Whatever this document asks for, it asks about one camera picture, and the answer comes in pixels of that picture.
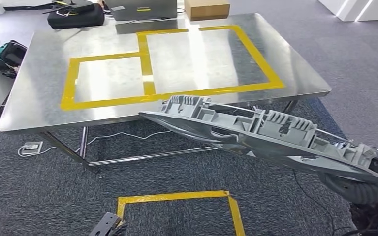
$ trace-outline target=black bag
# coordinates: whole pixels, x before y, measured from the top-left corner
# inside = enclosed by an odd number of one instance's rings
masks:
[[[6,43],[0,52],[0,72],[2,75],[15,79],[26,52],[27,48],[15,40]]]

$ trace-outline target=yellow tape rectangle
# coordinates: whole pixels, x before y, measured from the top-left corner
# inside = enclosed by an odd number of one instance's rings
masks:
[[[129,204],[129,203],[144,203],[144,202],[182,200],[182,199],[193,199],[193,198],[218,198],[218,197],[228,197],[228,204],[230,206],[231,216],[234,222],[235,234],[236,236],[245,236],[246,234],[244,232],[243,221],[241,220],[241,214],[240,214],[240,209],[238,208],[237,200],[231,197],[229,191],[225,191],[225,190],[119,197],[117,215],[121,219],[124,219],[125,206],[126,204]]]
[[[123,53],[123,54],[114,54],[114,55],[104,55],[104,56],[94,56],[94,57],[84,57],[84,58],[71,58],[69,61],[68,72],[66,76],[66,81],[64,84],[64,91],[61,101],[62,110],[80,110],[80,109],[89,109],[97,107],[108,107],[108,106],[118,106],[118,105],[127,105],[135,103],[144,103],[144,102],[154,102],[158,100],[167,100],[173,95],[196,95],[196,96],[211,96],[219,95],[226,93],[240,93],[240,92],[250,92],[250,91],[259,91],[266,89],[280,89],[284,88],[284,83],[277,76],[272,67],[266,62],[263,55],[260,51],[254,46],[249,37],[237,25],[229,26],[213,26],[213,27],[202,27],[199,28],[200,31],[208,30],[232,30],[234,31],[243,45],[246,47],[248,53],[254,59],[256,64],[260,67],[263,73],[268,78],[268,82],[256,83],[249,85],[240,85],[240,86],[231,86],[231,87],[221,87],[221,88],[210,88],[202,90],[190,90],[182,92],[171,92],[156,94],[156,88],[154,84],[153,70],[150,61],[150,50],[147,43],[147,35],[155,34],[168,34],[168,33],[183,33],[188,32],[188,29],[167,29],[167,30],[156,30],[156,31],[144,31],[137,32],[137,41],[139,51],[134,53]],[[144,88],[143,96],[136,97],[124,97],[116,98],[110,100],[100,100],[100,101],[87,101],[87,102],[75,102],[74,93],[75,93],[75,80],[79,74],[79,64],[85,61],[94,61],[94,60],[107,60],[107,59],[121,59],[129,57],[140,57],[141,61],[141,72],[142,72],[142,83]]]

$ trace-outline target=electrical floor socket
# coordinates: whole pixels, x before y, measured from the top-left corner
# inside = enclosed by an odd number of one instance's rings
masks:
[[[26,142],[24,146],[25,147],[21,149],[22,155],[37,154],[41,152],[43,142]]]

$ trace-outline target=silver laptop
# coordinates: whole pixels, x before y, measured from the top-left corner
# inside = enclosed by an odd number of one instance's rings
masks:
[[[117,21],[177,17],[177,0],[105,0]]]

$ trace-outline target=metal table frame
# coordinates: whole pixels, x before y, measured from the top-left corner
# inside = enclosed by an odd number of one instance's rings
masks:
[[[298,100],[293,100],[288,103],[286,108],[283,110],[284,113],[291,113],[294,108],[296,107],[296,104],[298,103]],[[252,110],[257,110],[258,108],[256,106],[252,106]],[[98,172],[98,166],[101,165],[108,165],[108,164],[115,164],[115,163],[121,163],[121,162],[128,162],[128,161],[136,161],[136,160],[144,160],[144,159],[151,159],[155,157],[167,157],[167,156],[174,156],[174,155],[180,155],[180,154],[189,154],[189,153],[196,153],[196,152],[203,152],[203,151],[212,151],[217,150],[216,147],[199,147],[199,148],[192,148],[192,149],[186,149],[186,150],[179,150],[179,151],[169,151],[169,152],[162,152],[158,154],[148,154],[148,155],[142,155],[142,156],[131,156],[131,157],[125,157],[125,158],[119,158],[119,159],[112,159],[112,160],[104,160],[104,161],[94,161],[94,162],[88,162],[86,157],[86,148],[88,143],[88,133],[89,128],[87,126],[83,127],[82,132],[82,140],[80,144],[80,150],[79,153],[76,153],[71,148],[69,148],[66,144],[64,144],[62,141],[60,141],[54,134],[52,134],[49,131],[45,131],[41,133],[41,136],[45,139],[47,139],[53,146],[57,147],[59,150],[67,154],[69,157],[71,157],[74,161],[81,164],[85,169],[88,169],[94,173]]]

